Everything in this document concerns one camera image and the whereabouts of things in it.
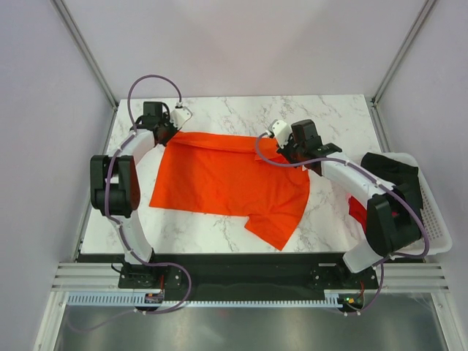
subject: orange cloth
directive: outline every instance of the orange cloth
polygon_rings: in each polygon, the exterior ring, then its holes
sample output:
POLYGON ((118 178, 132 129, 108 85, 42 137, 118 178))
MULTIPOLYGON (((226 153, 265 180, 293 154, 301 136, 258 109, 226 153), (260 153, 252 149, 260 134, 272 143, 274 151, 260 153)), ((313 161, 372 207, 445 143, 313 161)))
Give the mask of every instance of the orange cloth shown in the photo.
MULTIPOLYGON (((265 163, 254 144, 254 137, 179 132, 167 144, 149 205, 248 216, 247 230, 283 249, 306 208, 309 174, 265 163)), ((286 163, 275 140, 262 139, 260 150, 286 163)))

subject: aluminum frame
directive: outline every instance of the aluminum frame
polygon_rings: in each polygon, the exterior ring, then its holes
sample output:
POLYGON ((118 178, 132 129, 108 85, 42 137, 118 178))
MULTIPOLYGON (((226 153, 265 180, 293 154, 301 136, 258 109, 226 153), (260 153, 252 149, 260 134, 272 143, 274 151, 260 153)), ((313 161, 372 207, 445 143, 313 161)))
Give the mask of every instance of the aluminum frame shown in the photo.
MULTIPOLYGON (((63 0, 50 0, 56 8, 58 14, 67 27, 70 36, 77 44, 83 59, 99 82, 108 102, 114 109, 113 120, 109 128, 109 134, 105 142, 103 151, 107 149, 113 123, 116 117, 118 102, 111 91, 96 59, 90 51, 83 35, 73 20, 72 14, 68 10, 63 0)), ((399 48, 398 53, 393 58, 388 71, 385 73, 379 88, 372 98, 366 99, 369 106, 374 128, 380 147, 383 151, 390 150, 388 133, 385 132, 385 123, 379 113, 378 104, 383 94, 391 82, 393 76, 398 71, 400 64, 406 56, 408 50, 415 41, 425 20, 433 10, 437 0, 426 0, 421 11, 418 13, 411 29, 399 48)), ((88 203, 86 211, 80 220, 78 230, 78 240, 73 259, 78 256, 82 243, 84 229, 89 218, 91 205, 88 203)), ((380 270, 376 270, 377 278, 380 278, 380 270)), ((53 350, 56 343, 60 324, 64 317, 64 309, 67 305, 69 292, 72 291, 96 291, 105 293, 116 293, 122 291, 117 288, 118 274, 110 269, 109 264, 99 263, 62 263, 59 265, 56 278, 54 279, 50 297, 42 319, 42 324, 34 345, 34 351, 53 350)), ((330 290, 328 293, 351 293, 346 290, 330 290)), ((449 350, 468 350, 467 343, 460 332, 460 322, 458 321, 453 299, 448 289, 447 282, 442 272, 442 266, 437 263, 392 263, 385 264, 385 285, 382 293, 431 293, 437 309, 445 340, 449 350)))

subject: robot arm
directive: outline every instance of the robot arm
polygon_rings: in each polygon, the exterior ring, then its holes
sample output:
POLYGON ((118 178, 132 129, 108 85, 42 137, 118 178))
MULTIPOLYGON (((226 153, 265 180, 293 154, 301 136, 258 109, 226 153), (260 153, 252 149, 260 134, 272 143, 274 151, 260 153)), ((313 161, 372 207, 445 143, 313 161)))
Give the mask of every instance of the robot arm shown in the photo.
MULTIPOLYGON (((163 113, 161 102, 144 102, 143 115, 137 120, 136 136, 126 145, 117 157, 110 182, 109 211, 110 215, 120 221, 110 223, 118 231, 123 226, 129 246, 145 262, 151 260, 153 249, 146 240, 138 217, 140 205, 140 186, 136 166, 138 162, 158 144, 166 145, 184 123, 192 117, 186 107, 176 107, 171 113, 163 113)), ((105 183, 112 155, 96 155, 91 158, 91 204, 105 216, 105 183)), ((128 263, 139 265, 129 252, 125 252, 128 263)))
POLYGON ((279 147, 277 152, 289 163, 335 159, 305 167, 343 186, 367 209, 366 240, 344 254, 342 268, 345 273, 358 273, 420 239, 421 233, 412 217, 378 186, 382 184, 400 195, 413 208, 418 208, 415 193, 407 184, 395 186, 384 181, 350 161, 338 146, 332 143, 323 145, 313 121, 305 120, 292 125, 274 121, 268 128, 268 134, 276 138, 279 147))

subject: white marble surface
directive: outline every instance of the white marble surface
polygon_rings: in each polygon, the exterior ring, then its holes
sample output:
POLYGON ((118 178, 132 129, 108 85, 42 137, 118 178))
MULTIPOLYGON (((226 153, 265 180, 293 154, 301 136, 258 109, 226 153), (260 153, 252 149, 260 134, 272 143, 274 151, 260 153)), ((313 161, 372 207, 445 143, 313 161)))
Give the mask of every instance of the white marble surface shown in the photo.
MULTIPOLYGON (((171 109, 176 103, 175 99, 160 100, 171 109)), ((289 123, 310 118, 316 123, 324 143, 335 143, 357 162, 366 152, 380 150, 362 95, 194 98, 185 99, 184 104, 194 113, 184 126, 185 132, 257 136, 276 118, 289 123)), ((142 99, 132 101, 135 118, 142 109, 142 99)), ((110 139, 110 150, 124 140, 130 126, 127 101, 122 100, 110 139)), ((138 211, 146 237, 156 253, 277 251, 244 228, 247 217, 148 207, 163 151, 162 146, 156 147, 137 166, 142 192, 138 211)), ((362 231, 347 214, 345 191, 313 172, 309 172, 309 176, 309 202, 301 223, 282 251, 329 252, 352 248, 362 231)), ((123 252, 110 223, 94 209, 81 252, 123 252)))

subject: white plastic basket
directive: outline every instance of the white plastic basket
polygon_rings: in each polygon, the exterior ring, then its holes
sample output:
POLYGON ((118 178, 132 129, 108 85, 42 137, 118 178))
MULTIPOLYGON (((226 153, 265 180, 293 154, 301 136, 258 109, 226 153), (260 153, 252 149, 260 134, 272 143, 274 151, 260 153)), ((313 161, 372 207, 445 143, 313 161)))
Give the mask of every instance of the white plastic basket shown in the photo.
MULTIPOLYGON (((389 159, 395 159, 406 163, 407 165, 419 167, 415 158, 409 154, 397 154, 394 152, 388 152, 384 154, 389 159)), ((421 193, 423 195, 423 206, 424 209, 421 211, 423 217, 424 227, 429 235, 431 246, 429 248, 430 254, 439 254, 440 252, 447 252, 452 247, 452 238, 448 232, 447 226, 445 225, 442 214, 440 213, 439 206, 436 204, 436 200, 427 184, 424 174, 419 168, 419 183, 421 187, 421 193)), ((424 249, 423 240, 418 240, 413 244, 409 245, 406 249, 399 250, 407 254, 420 254, 424 249)))

